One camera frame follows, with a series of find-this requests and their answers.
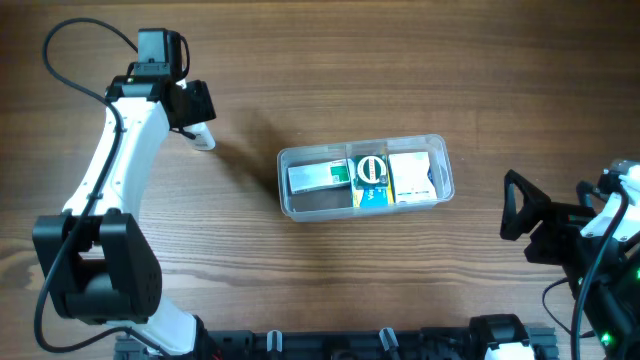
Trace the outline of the white lotion bottle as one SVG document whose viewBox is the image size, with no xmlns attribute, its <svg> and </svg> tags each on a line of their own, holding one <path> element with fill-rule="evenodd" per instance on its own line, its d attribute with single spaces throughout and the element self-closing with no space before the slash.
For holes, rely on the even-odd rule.
<svg viewBox="0 0 640 360">
<path fill-rule="evenodd" d="M 198 151 L 210 151 L 216 146 L 211 131 L 205 122 L 186 126 L 184 128 L 187 143 Z"/>
</svg>

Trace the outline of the white green medicine box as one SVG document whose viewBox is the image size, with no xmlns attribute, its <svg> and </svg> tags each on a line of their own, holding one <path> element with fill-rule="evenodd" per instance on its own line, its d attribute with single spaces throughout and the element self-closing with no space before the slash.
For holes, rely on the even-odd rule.
<svg viewBox="0 0 640 360">
<path fill-rule="evenodd" d="M 346 159 L 290 167 L 287 174 L 293 194 L 332 189 L 350 183 Z"/>
</svg>

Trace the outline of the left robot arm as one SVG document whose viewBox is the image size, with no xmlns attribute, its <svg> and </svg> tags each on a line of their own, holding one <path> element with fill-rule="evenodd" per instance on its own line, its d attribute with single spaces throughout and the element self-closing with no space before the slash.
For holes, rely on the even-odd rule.
<svg viewBox="0 0 640 360">
<path fill-rule="evenodd" d="M 162 292 L 159 262 L 138 217 L 156 154 L 170 133 L 211 150 L 216 116 L 207 85 L 189 80 L 186 39 L 147 28 L 131 42 L 137 58 L 99 96 L 105 126 L 86 174 L 57 215 L 36 221 L 32 240 L 45 281 L 34 335 L 48 352 L 44 307 L 64 319 L 124 333 L 149 356 L 218 359 L 222 352 L 202 320 Z"/>
</svg>

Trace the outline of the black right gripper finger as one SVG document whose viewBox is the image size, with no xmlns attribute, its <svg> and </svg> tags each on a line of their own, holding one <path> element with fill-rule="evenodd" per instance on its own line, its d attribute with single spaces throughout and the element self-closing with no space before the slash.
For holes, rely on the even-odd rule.
<svg viewBox="0 0 640 360">
<path fill-rule="evenodd" d="M 517 210 L 515 189 L 523 196 L 523 206 Z M 500 236 L 504 240 L 517 240 L 523 233 L 529 233 L 541 220 L 551 199 L 522 175 L 510 169 L 504 176 L 504 208 Z"/>
<path fill-rule="evenodd" d="M 578 197 L 579 204 L 583 207 L 592 208 L 593 203 L 591 197 L 594 196 L 596 198 L 599 197 L 599 192 L 596 187 L 587 181 L 580 181 L 576 185 L 576 194 Z"/>
</svg>

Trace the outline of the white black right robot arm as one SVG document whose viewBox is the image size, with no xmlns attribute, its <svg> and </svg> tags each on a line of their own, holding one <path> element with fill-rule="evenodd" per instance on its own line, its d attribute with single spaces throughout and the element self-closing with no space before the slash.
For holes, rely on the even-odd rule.
<svg viewBox="0 0 640 360">
<path fill-rule="evenodd" d="M 589 321 L 609 359 L 639 356 L 639 164 L 616 160 L 596 184 L 576 187 L 575 204 L 558 203 L 514 170 L 504 176 L 500 236 L 530 237 L 528 262 L 563 269 L 574 298 L 571 356 L 580 356 Z"/>
</svg>

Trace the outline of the blue yellow cough drops bag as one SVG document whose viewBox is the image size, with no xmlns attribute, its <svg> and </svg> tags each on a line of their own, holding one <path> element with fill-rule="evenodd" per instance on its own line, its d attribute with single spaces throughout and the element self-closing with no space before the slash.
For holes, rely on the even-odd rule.
<svg viewBox="0 0 640 360">
<path fill-rule="evenodd" d="M 352 203 L 354 208 L 386 207 L 394 204 L 389 187 L 355 188 Z"/>
</svg>

